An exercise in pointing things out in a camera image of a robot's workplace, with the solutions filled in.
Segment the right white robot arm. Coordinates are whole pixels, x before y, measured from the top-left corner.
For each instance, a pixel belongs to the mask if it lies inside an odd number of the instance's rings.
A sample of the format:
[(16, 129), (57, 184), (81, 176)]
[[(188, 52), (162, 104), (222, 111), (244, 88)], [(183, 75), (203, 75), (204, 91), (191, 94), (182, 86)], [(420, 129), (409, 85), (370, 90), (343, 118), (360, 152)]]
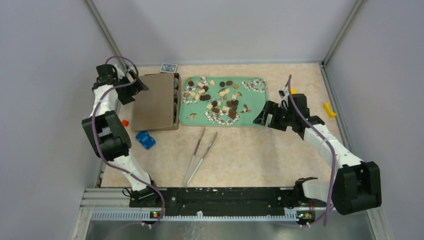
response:
[(286, 131), (288, 128), (312, 146), (331, 168), (330, 181), (316, 177), (295, 183), (293, 200), (307, 206), (313, 199), (330, 203), (341, 215), (382, 205), (381, 172), (373, 161), (365, 161), (347, 149), (317, 115), (310, 114), (307, 96), (285, 86), (280, 102), (266, 101), (253, 123)]

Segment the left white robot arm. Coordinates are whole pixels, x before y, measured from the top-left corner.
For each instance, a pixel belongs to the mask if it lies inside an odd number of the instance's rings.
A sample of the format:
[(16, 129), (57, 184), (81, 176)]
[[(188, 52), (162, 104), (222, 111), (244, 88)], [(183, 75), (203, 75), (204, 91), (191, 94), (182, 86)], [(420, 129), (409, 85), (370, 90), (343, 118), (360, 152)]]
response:
[(130, 183), (128, 196), (154, 207), (160, 193), (151, 176), (136, 161), (130, 136), (120, 120), (116, 105), (129, 104), (135, 96), (149, 88), (135, 70), (124, 73), (117, 66), (102, 64), (96, 67), (98, 77), (93, 84), (94, 104), (89, 117), (81, 122), (95, 154), (109, 167), (119, 170)]

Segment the brown rectangular chocolate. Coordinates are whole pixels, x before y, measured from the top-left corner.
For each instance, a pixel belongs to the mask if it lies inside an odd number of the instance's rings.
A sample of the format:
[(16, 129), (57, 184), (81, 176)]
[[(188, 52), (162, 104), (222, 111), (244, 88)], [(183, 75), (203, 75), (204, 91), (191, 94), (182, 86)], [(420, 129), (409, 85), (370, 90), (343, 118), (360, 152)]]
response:
[(235, 111), (233, 111), (233, 110), (231, 110), (228, 113), (228, 117), (231, 118), (231, 119), (233, 119), (233, 120), (236, 118), (236, 116), (237, 116), (237, 113)]

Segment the blue playing card deck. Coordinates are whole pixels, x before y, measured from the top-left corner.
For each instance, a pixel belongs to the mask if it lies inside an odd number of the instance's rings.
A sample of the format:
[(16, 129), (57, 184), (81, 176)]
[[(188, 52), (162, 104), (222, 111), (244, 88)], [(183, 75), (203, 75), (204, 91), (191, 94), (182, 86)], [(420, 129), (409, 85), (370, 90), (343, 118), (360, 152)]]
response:
[(177, 64), (173, 63), (162, 63), (159, 72), (160, 73), (176, 73), (178, 69)]

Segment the red small block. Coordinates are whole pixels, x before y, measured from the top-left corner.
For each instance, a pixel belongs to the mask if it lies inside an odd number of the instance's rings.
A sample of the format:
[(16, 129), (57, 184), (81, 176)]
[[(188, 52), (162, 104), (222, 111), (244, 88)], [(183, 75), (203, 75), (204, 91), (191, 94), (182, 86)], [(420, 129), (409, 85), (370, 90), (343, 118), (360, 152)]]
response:
[(129, 121), (127, 121), (127, 120), (125, 120), (125, 119), (124, 119), (124, 120), (122, 120), (121, 122), (122, 122), (122, 124), (123, 124), (123, 126), (124, 126), (124, 127), (128, 127), (128, 126), (129, 126), (129, 124), (130, 124), (130, 123), (129, 123)]

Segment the yellow block far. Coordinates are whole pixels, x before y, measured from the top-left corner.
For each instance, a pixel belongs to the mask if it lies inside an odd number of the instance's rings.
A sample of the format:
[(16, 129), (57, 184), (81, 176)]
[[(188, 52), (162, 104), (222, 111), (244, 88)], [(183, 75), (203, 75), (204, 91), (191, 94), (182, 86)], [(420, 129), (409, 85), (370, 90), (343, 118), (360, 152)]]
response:
[(290, 88), (290, 91), (291, 91), (291, 94), (292, 95), (295, 95), (295, 94), (298, 93), (293, 87)]

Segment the blue small block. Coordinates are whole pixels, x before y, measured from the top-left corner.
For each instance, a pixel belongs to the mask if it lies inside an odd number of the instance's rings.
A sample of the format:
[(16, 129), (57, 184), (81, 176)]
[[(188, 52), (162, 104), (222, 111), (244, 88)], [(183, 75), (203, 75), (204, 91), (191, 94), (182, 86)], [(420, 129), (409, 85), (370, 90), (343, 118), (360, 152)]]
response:
[(135, 135), (135, 139), (146, 149), (151, 149), (155, 144), (156, 140), (150, 136), (147, 131), (140, 131)]

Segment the green floral tray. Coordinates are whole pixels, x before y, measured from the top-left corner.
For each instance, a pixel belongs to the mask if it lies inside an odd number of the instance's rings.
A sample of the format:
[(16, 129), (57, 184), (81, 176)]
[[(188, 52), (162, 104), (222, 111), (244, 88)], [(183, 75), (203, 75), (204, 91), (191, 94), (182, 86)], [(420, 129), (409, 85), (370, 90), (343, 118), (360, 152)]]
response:
[[(186, 126), (252, 127), (268, 100), (257, 76), (192, 76), (183, 83), (179, 121)], [(230, 111), (236, 112), (231, 119)]]

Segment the yellow block near wall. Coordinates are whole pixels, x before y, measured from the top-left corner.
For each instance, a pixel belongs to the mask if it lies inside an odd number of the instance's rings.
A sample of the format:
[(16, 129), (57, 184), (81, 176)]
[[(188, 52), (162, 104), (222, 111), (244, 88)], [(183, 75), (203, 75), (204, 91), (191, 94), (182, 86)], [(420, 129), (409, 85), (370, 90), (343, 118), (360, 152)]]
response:
[(327, 102), (323, 105), (323, 108), (330, 119), (334, 119), (337, 116), (337, 113), (333, 111), (331, 103)]

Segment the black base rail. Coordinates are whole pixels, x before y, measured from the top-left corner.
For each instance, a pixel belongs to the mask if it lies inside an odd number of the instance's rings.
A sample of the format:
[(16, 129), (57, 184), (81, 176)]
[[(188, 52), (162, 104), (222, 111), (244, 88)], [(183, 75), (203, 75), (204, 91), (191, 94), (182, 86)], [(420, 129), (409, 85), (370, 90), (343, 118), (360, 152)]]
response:
[(292, 187), (169, 187), (158, 192), (146, 188), (142, 193), (124, 188), (131, 208), (153, 210), (158, 218), (166, 217), (265, 217), (283, 216), (286, 210), (320, 206)]

